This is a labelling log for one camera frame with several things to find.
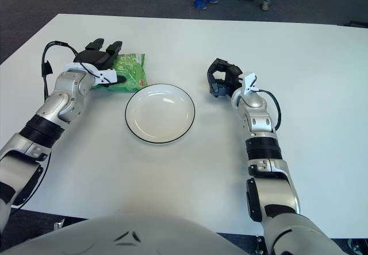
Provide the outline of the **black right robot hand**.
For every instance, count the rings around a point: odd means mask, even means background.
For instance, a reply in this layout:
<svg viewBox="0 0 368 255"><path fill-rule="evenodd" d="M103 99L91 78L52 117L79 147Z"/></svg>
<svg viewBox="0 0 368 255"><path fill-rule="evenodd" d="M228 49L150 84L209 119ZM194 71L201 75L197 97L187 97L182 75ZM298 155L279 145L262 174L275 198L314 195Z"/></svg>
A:
<svg viewBox="0 0 368 255"><path fill-rule="evenodd" d="M215 72L224 73L225 79L216 79L213 75ZM219 96L231 97L233 93L242 86L240 82L241 74L242 71L238 66L217 58L207 71L209 92L216 98Z"/></svg>

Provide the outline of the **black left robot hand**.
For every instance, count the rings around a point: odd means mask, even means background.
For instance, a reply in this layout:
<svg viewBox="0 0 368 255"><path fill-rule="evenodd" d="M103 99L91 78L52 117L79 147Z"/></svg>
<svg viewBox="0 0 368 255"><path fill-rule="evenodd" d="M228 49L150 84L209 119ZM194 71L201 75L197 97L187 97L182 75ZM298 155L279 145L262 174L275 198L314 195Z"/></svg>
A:
<svg viewBox="0 0 368 255"><path fill-rule="evenodd" d="M85 67L87 67L86 64L93 65L97 71L92 71L89 67L87 69L95 75L97 84L111 86L125 83L126 77L124 75L107 72L107 70L114 70L113 64L122 48L122 41L115 41L106 48L106 51L100 51L103 43L104 39L102 38L90 42L84 51L78 52L74 58L74 63L82 63Z"/></svg>

